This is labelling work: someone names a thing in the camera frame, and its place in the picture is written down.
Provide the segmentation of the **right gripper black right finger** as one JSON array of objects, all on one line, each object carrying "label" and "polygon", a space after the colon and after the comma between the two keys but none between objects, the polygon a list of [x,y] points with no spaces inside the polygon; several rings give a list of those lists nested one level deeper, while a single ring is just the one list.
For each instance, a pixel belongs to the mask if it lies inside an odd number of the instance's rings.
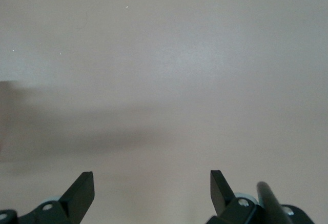
[{"label": "right gripper black right finger", "polygon": [[211,200],[216,212],[207,224],[230,223],[247,224],[256,223],[258,202],[255,198],[241,193],[234,193],[226,178],[220,170],[210,173]]}]

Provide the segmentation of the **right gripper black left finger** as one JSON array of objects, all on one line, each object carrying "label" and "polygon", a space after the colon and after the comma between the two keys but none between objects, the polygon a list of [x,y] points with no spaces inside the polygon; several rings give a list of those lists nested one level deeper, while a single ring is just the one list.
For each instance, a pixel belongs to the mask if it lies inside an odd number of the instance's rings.
[{"label": "right gripper black left finger", "polygon": [[92,172],[83,172],[59,200],[40,204],[30,213],[17,218],[17,223],[79,224],[94,200]]}]

